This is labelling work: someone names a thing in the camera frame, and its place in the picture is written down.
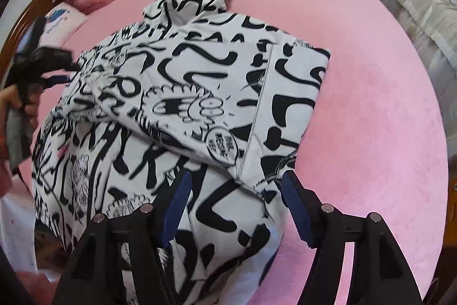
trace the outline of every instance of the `graffiti print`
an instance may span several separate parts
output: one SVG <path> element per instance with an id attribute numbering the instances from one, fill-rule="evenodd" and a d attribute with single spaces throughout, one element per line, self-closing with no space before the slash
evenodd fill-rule
<path id="1" fill-rule="evenodd" d="M 95 214 L 130 214 L 191 172 L 177 234 L 159 251 L 183 305 L 247 304 L 268 272 L 287 213 L 280 177 L 330 57 L 226 9 L 157 0 L 83 52 L 33 152 L 37 218 L 68 251 Z M 120 254 L 136 304 L 128 245 Z"/>

